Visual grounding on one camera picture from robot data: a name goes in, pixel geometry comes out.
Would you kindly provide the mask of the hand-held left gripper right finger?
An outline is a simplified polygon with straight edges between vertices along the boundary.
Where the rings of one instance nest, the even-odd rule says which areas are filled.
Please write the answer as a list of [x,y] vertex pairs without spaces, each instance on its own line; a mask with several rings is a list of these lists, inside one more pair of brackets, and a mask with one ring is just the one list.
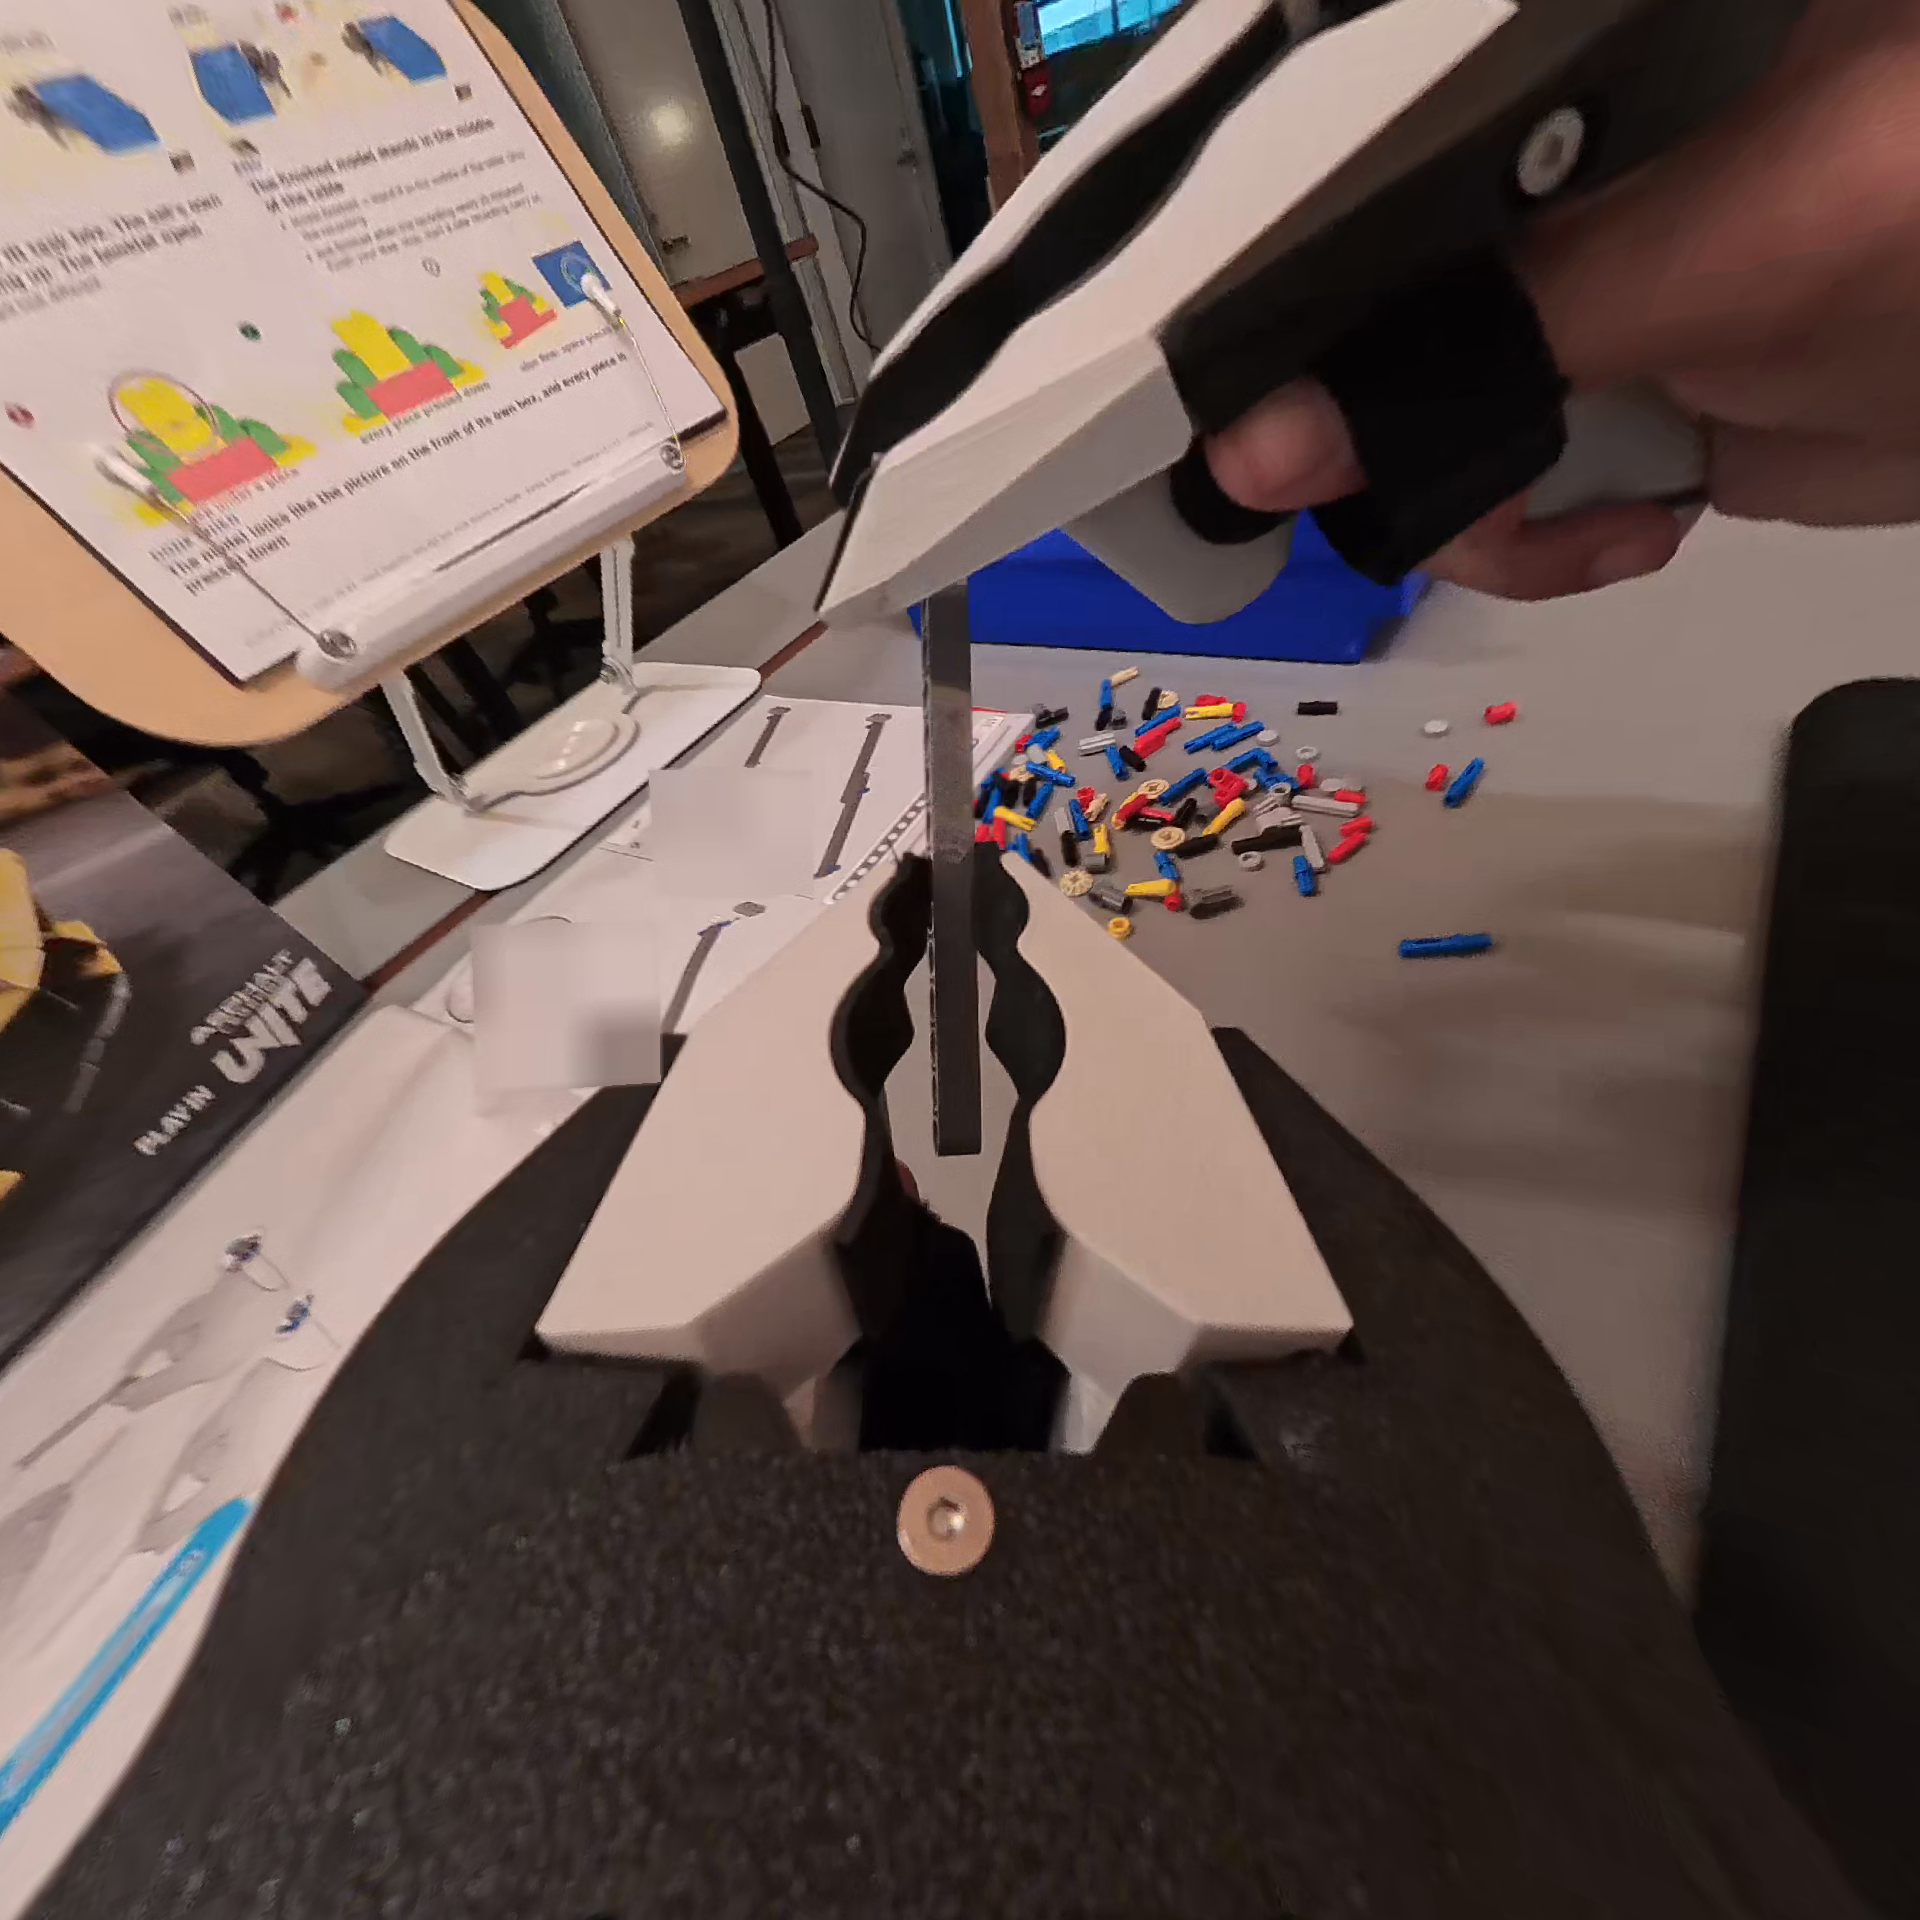
[[1144,1377],[1335,1354],[1354,1313],[1209,1021],[1019,856],[976,852],[976,945],[1016,1090],[987,1282],[1064,1368],[1055,1450]]

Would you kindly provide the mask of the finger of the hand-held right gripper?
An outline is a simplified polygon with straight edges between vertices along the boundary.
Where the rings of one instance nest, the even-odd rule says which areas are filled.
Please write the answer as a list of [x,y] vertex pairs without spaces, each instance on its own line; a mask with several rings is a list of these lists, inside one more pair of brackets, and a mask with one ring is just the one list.
[[883,349],[832,496],[850,504],[877,463],[961,400],[1022,325],[1107,265],[1288,53],[1288,4],[1190,7],[1040,159]]
[[1258,599],[1290,530],[1215,544],[1177,512],[1171,331],[1517,12],[1399,2],[1307,39],[1302,7],[1191,12],[886,349],[822,611],[901,613],[1055,530],[1182,621]]

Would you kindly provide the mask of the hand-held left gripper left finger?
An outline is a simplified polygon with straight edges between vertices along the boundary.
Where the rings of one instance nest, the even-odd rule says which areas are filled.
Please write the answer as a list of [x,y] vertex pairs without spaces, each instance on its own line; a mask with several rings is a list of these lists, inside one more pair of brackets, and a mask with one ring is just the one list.
[[560,1356],[779,1401],[905,1343],[928,1213],[887,1084],[915,1037],[930,864],[826,911],[695,1024],[535,1325]]

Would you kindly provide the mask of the long grey lego beam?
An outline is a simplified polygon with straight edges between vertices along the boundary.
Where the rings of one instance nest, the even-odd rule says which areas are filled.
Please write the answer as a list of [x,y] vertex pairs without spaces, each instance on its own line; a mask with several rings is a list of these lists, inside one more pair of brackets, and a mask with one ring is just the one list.
[[970,584],[922,607],[922,665],[930,1121],[936,1153],[963,1159],[982,1151]]

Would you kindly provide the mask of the pile of small lego pieces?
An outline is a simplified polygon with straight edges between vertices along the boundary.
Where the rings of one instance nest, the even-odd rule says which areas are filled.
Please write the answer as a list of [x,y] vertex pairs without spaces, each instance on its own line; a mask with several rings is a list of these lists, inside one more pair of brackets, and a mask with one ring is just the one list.
[[963,802],[978,858],[1007,858],[1115,943],[1154,916],[1221,921],[1267,880],[1280,898],[1328,897],[1373,849],[1411,858],[1401,811],[1459,824],[1491,783],[1488,746],[1521,720],[1518,703],[1418,703],[1369,747],[1360,700],[1293,707],[1221,685],[1191,688],[1133,665],[1099,685],[1090,727],[1069,704],[1032,713],[975,709],[993,749]]

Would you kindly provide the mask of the lego instruction booklet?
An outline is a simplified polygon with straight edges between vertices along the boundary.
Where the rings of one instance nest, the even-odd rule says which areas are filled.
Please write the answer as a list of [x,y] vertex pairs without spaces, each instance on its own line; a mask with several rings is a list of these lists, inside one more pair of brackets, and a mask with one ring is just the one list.
[[[664,1035],[927,841],[915,707],[760,697],[703,757],[814,834],[779,877],[661,897],[647,819],[519,914],[655,956]],[[177,1683],[238,1539],[377,1309],[583,1101],[474,1082],[471,969],[353,1019],[5,1372],[5,1907],[29,1899]]]

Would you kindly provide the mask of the lego set box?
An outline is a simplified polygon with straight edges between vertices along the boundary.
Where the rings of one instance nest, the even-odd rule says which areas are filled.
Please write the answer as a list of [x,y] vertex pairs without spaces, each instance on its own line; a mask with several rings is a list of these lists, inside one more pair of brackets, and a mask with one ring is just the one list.
[[321,1057],[363,993],[13,697],[3,772],[13,1360]]

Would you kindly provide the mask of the person's right hand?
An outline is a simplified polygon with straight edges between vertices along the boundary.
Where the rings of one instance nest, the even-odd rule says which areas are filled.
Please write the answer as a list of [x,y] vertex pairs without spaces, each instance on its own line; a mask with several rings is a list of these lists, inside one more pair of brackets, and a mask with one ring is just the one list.
[[1666,568],[1694,511],[1530,519],[1559,394],[1635,381],[1704,439],[1719,517],[1919,515],[1919,4],[1810,4],[1781,63],[1688,147],[1545,216],[1511,265],[1393,303],[1215,432],[1237,515],[1339,511],[1401,562],[1511,602]]

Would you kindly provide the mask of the black metal pole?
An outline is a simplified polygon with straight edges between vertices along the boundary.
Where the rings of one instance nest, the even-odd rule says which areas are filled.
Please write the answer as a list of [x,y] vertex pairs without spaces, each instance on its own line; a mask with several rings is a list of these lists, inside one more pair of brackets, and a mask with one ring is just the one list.
[[762,265],[766,298],[800,385],[814,439],[826,466],[841,444],[832,386],[814,337],[807,303],[787,257],[777,209],[752,141],[749,108],[736,90],[729,50],[709,2],[679,2],[688,49],[699,68],[704,96],[722,144],[736,196]]

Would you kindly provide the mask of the blue plastic bin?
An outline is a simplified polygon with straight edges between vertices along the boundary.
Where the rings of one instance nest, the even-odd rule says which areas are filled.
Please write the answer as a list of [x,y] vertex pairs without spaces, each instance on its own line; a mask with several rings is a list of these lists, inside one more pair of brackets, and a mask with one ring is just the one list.
[[1350,568],[1313,517],[1299,522],[1290,560],[1248,609],[1185,624],[1157,609],[1069,532],[1045,535],[970,581],[976,644],[1357,665],[1425,602],[1413,571],[1381,586]]

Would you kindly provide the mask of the printed instruction sheet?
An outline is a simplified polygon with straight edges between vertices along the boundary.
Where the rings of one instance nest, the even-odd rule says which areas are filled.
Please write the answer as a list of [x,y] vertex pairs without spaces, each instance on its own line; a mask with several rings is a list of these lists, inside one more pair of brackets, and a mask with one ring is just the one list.
[[461,4],[5,4],[5,635],[337,688],[642,517],[729,407],[623,250]]

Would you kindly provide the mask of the wooden book stand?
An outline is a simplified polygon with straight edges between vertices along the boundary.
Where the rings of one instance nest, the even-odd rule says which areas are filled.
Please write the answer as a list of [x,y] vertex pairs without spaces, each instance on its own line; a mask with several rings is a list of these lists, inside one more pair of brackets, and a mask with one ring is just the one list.
[[488,50],[535,93],[535,120],[560,132],[560,154],[589,201],[618,220],[624,257],[679,325],[727,402],[720,431],[694,444],[682,488],[394,658],[363,660],[325,688],[303,657],[242,688],[219,682],[177,635],[95,565],[55,599],[55,665],[45,673],[97,712],[177,741],[251,747],[288,739],[371,693],[400,722],[432,801],[400,820],[390,851],[425,874],[496,895],[545,872],[638,795],[649,778],[757,700],[751,667],[647,663],[634,644],[634,535],[690,504],[736,456],[736,407],[682,303],[647,257],[557,108],[475,4]]

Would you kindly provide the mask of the wooden post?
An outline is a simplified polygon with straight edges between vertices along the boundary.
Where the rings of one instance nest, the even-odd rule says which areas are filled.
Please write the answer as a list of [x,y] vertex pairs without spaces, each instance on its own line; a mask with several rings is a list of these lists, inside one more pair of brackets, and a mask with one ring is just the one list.
[[1016,7],[1014,2],[958,2],[976,122],[987,156],[993,210],[1000,210],[1040,163],[1040,136],[1029,117],[1018,55]]

